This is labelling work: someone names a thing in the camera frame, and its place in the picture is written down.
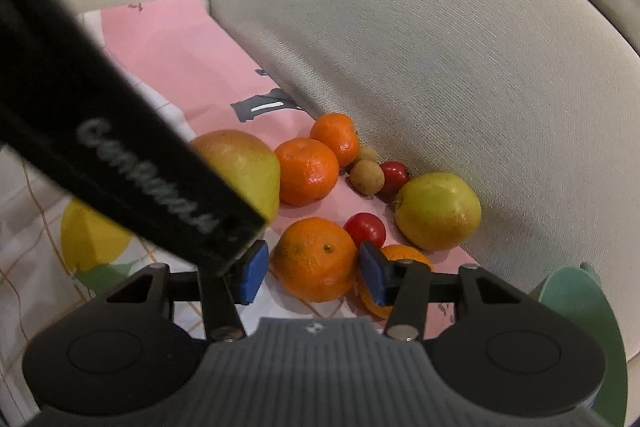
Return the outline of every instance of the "green bowl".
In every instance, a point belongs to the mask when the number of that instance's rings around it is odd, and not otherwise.
[[[612,427],[624,427],[627,375],[618,322],[593,267],[566,266],[553,272],[530,295],[587,331],[600,344],[607,372],[591,409]]]

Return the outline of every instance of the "pink cloth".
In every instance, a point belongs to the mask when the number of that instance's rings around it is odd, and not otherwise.
[[[270,77],[257,72],[260,66],[206,14],[199,0],[115,7],[102,10],[101,17],[108,53],[178,107],[196,135],[222,128],[241,129],[272,148],[290,138],[308,136],[313,119],[290,108],[294,102]],[[252,119],[241,121],[247,116]],[[290,223],[307,216],[343,225],[357,212],[370,212],[383,220],[387,244],[405,243],[386,205],[377,198],[356,194],[344,177],[319,203],[282,207],[271,228],[279,235]],[[431,253],[429,260],[437,271],[446,273],[474,262],[462,248]],[[452,321],[450,306],[433,305],[432,309],[428,336],[440,333]]]

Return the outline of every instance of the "cherry tomato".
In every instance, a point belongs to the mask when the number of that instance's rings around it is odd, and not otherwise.
[[[360,249],[363,241],[371,241],[378,248],[382,248],[382,245],[385,244],[385,224],[378,216],[368,212],[361,212],[351,216],[345,223],[344,229],[351,235],[358,249]]]
[[[380,164],[385,173],[385,184],[378,193],[382,198],[394,198],[404,184],[409,181],[406,167],[400,162],[385,162]]]

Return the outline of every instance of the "metal screw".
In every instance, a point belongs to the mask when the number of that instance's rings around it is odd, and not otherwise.
[[[409,342],[418,338],[418,330],[409,324],[397,324],[386,330],[386,336],[395,341]]]
[[[211,331],[212,340],[219,342],[235,342],[244,337],[244,333],[240,328],[234,326],[220,326]]]

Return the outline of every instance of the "pear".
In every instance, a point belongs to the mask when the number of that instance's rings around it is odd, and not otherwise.
[[[191,146],[222,179],[267,221],[280,204],[280,162],[266,143],[236,129],[212,131]]]
[[[432,172],[409,181],[395,201],[396,225],[425,250],[449,250],[471,236],[482,211],[469,185],[449,172]]]

